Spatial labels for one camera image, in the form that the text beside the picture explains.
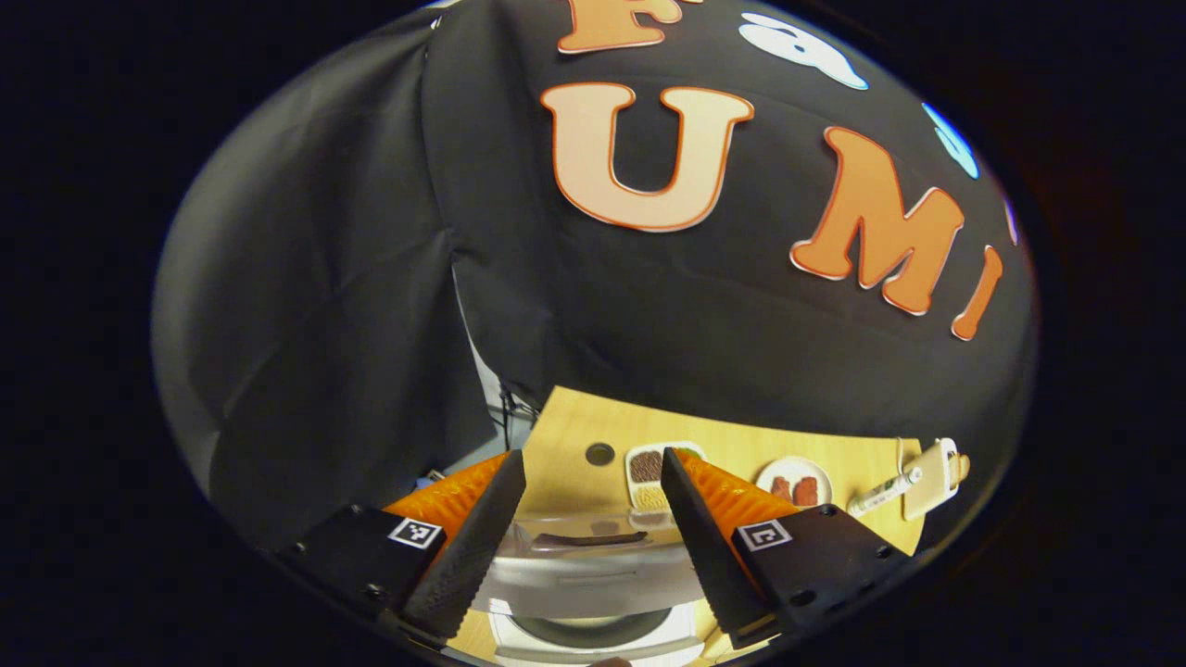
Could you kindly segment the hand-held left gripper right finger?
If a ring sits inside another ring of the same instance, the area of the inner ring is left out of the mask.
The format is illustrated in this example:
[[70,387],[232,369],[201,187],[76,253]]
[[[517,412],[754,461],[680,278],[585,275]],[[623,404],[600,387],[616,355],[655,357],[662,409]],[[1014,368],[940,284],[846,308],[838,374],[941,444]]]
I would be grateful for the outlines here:
[[806,510],[663,452],[661,485],[720,629],[737,648],[821,635],[903,578],[910,557],[835,504]]

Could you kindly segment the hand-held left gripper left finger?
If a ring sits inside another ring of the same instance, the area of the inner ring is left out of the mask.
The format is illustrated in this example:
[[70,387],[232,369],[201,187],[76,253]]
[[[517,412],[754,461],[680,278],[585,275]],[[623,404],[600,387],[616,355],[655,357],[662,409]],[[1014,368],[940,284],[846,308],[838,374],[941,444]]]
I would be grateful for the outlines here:
[[510,450],[375,510],[350,504],[276,550],[291,574],[431,647],[457,636],[527,487]]

